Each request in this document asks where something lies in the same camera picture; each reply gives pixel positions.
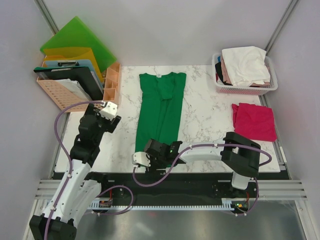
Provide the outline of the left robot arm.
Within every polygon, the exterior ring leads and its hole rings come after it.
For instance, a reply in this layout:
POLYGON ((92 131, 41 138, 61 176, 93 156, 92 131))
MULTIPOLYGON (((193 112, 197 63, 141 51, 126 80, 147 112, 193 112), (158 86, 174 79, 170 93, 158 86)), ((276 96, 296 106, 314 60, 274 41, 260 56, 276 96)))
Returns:
POLYGON ((100 152, 104 133, 113 133, 121 117, 118 105, 111 101, 87 102, 79 120, 78 135, 66 152, 69 164, 63 178, 41 215, 33 215, 29 227, 36 240, 73 240, 78 224, 92 201, 104 197, 110 185, 105 175, 91 172, 100 152))

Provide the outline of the green t shirt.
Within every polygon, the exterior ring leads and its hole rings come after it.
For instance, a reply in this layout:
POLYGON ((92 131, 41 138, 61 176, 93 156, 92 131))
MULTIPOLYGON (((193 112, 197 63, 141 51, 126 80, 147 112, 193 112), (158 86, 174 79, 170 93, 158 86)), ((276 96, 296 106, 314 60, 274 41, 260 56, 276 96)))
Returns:
POLYGON ((179 141, 186 79, 184 72, 139 75, 142 102, 135 139, 136 152, 143 152, 150 139, 164 144, 179 141))

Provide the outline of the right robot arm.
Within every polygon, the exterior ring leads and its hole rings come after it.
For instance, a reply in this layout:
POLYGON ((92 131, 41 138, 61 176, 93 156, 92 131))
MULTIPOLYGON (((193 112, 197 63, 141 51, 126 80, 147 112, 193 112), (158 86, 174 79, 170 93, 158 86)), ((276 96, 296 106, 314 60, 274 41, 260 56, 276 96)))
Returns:
POLYGON ((142 161, 152 171, 196 161, 218 161, 232 169, 229 191, 235 197, 247 191, 251 178, 259 175, 261 146, 235 132, 212 142, 189 143, 174 141, 171 144, 150 139, 144 147, 142 161))

